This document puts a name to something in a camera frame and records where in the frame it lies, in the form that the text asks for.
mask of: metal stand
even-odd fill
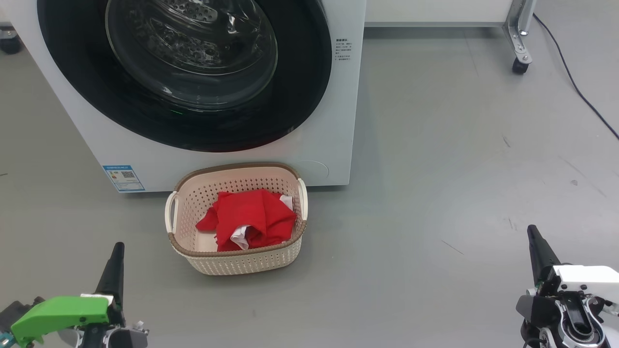
[[[531,54],[522,42],[522,36],[529,33],[529,25],[533,17],[533,9],[537,0],[514,0],[509,8],[509,14],[503,24],[503,31],[511,42],[516,54],[512,71],[524,74],[533,62]]]

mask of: caster wheel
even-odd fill
[[[6,54],[16,54],[21,48],[22,43],[16,37],[0,40],[0,50]]]
[[[522,75],[525,72],[527,72],[528,68],[529,68],[529,65],[520,63],[518,58],[514,59],[514,65],[511,66],[511,70],[514,72],[514,74],[518,74],[518,75]]]

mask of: black cable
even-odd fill
[[[543,344],[546,344],[546,340],[533,337],[533,338],[530,338],[530,339],[526,340],[524,342],[524,346],[522,346],[522,348],[527,348],[529,343],[543,343]]]
[[[561,52],[561,47],[559,47],[559,43],[556,42],[555,36],[552,35],[552,32],[550,32],[550,29],[548,29],[548,27],[542,22],[542,20],[539,19],[539,17],[537,17],[537,14],[533,14],[533,18],[535,18],[535,20],[541,26],[543,26],[544,29],[546,29],[546,31],[548,32],[548,34],[552,38],[552,41],[555,42],[556,49],[559,51],[559,55],[561,56],[561,60],[563,61],[563,66],[565,67],[565,71],[568,72],[569,80],[572,82],[572,85],[574,86],[574,89],[576,89],[576,93],[578,93],[578,95],[584,100],[584,102],[587,103],[587,105],[591,108],[591,110],[593,110],[593,112],[597,115],[597,117],[599,117],[600,120],[602,120],[604,125],[606,125],[606,127],[608,127],[608,129],[610,129],[610,131],[615,135],[615,138],[617,138],[617,140],[619,140],[619,134],[617,134],[617,132],[611,127],[611,125],[608,124],[608,122],[606,122],[606,120],[604,119],[602,114],[600,114],[600,112],[597,111],[597,109],[593,106],[593,104],[591,104],[587,100],[587,98],[585,98],[584,95],[582,95],[582,92],[578,89],[578,86],[576,85],[576,83],[574,82],[574,79],[572,78],[572,73],[569,71],[568,64],[565,62],[565,58],[563,57],[563,52]]]

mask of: basket rim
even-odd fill
[[[307,221],[301,221],[301,226],[297,230],[297,232],[292,236],[291,239],[278,244],[271,246],[263,246],[262,248],[255,249],[247,249],[247,250],[238,250],[238,251],[191,251],[183,248],[178,244],[176,238],[174,237],[174,233],[168,233],[168,238],[170,239],[170,243],[172,243],[172,247],[176,249],[179,254],[184,256],[189,256],[192,258],[218,258],[222,256],[243,256],[243,255],[252,255],[258,253],[264,253],[268,251],[275,251],[279,249],[288,248],[290,245],[293,245],[296,241],[298,241],[302,236],[303,232],[305,232],[305,228],[307,226]]]
[[[178,184],[176,184],[176,186],[174,187],[174,191],[177,191],[191,178],[193,178],[194,176],[198,176],[198,175],[202,175],[202,174],[208,174],[208,173],[215,173],[215,172],[223,172],[225,170],[234,170],[234,169],[245,169],[245,168],[281,168],[281,169],[286,169],[288,170],[290,173],[292,173],[292,175],[295,176],[295,178],[300,179],[301,176],[299,175],[299,173],[292,168],[289,165],[283,164],[283,163],[278,163],[278,162],[255,162],[255,163],[235,163],[235,164],[225,164],[225,165],[218,165],[216,167],[210,167],[210,168],[205,168],[205,169],[198,169],[195,170],[187,175],[185,175],[179,182]]]
[[[216,167],[210,167],[210,168],[193,171],[185,175],[185,177],[182,178],[178,182],[178,184],[176,184],[174,191],[178,191],[189,179],[193,178],[194,176],[201,175],[201,174],[223,172],[225,170],[245,169],[245,168],[263,168],[263,167],[264,168],[275,167],[275,168],[286,169],[290,173],[292,173],[297,180],[301,178],[299,173],[294,168],[292,168],[289,165],[283,164],[283,163],[278,163],[278,162],[236,163],[236,164],[219,165]],[[301,236],[303,236],[306,226],[307,226],[307,220],[302,220],[300,228],[297,231],[295,231],[292,238],[281,244],[263,246],[262,248],[255,248],[255,249],[248,249],[248,250],[238,250],[238,251],[191,251],[191,250],[187,250],[183,248],[176,241],[176,237],[174,236],[174,233],[168,233],[168,238],[170,239],[170,243],[172,244],[172,247],[176,249],[176,251],[179,254],[193,257],[193,258],[215,258],[215,257],[222,257],[222,256],[241,256],[241,255],[258,254],[258,253],[264,253],[268,251],[275,251],[275,250],[287,248],[290,245],[294,244],[297,240],[299,240]]]

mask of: white washing machine body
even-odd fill
[[[312,186],[348,184],[365,0],[322,0],[332,64],[324,95],[311,115],[280,139],[235,152],[203,152],[169,146],[112,121],[74,88],[54,61],[41,32],[38,1],[0,0],[0,4],[119,192],[172,191],[182,177],[194,170],[243,162],[289,164]],[[114,172],[116,176],[125,172],[128,178],[112,178]]]

